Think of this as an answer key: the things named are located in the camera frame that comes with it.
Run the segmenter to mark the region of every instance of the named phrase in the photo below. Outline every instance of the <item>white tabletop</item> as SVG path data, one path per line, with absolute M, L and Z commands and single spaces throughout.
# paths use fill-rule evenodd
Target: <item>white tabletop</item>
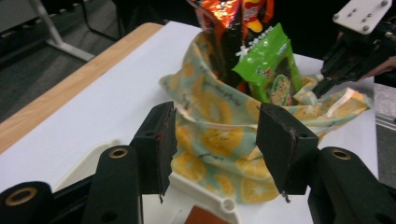
M 180 69 L 188 45 L 199 32 L 199 28 L 169 22 L 26 134 L 0 155 L 0 191 L 26 181 L 55 187 L 91 148 L 115 141 L 129 144 L 150 109 L 170 100 L 158 80 Z M 296 61 L 302 74 L 317 73 L 321 67 L 321 61 L 303 56 L 296 56 Z M 372 78 L 347 85 L 373 98 Z M 377 176 L 374 110 L 328 134 L 319 148 L 326 146 L 355 152 Z M 290 204 L 278 197 L 237 208 L 244 223 L 312 223 L 306 196 L 290 198 Z

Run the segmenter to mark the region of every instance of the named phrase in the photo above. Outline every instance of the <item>wooden table edge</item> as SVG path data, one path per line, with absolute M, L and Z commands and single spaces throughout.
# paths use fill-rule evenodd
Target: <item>wooden table edge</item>
M 0 154 L 163 28 L 144 23 L 76 72 L 0 123 Z

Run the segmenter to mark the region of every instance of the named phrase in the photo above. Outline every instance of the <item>yellow lemon pattern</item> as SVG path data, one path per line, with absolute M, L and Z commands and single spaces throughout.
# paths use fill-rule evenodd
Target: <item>yellow lemon pattern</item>
M 238 203 L 273 200 L 278 192 L 255 144 L 261 103 L 217 80 L 211 71 L 216 66 L 209 64 L 213 50 L 198 35 L 182 69 L 160 80 L 178 111 L 172 169 Z M 298 104 L 285 107 L 320 138 L 370 108 L 370 99 L 353 90 L 317 99 L 312 89 L 322 78 L 303 78 L 304 86 L 292 96 Z

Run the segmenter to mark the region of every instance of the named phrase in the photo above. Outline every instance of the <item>orange object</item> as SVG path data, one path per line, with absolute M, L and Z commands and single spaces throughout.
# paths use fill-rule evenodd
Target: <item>orange object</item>
M 195 205 L 191 211 L 185 224 L 229 224 L 228 222 L 216 217 L 205 209 Z

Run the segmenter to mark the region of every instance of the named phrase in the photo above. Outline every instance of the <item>green snack package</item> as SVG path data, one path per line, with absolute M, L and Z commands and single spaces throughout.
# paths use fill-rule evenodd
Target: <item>green snack package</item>
M 258 42 L 233 69 L 250 86 L 251 96 L 274 105 L 294 105 L 302 87 L 290 40 L 281 24 Z

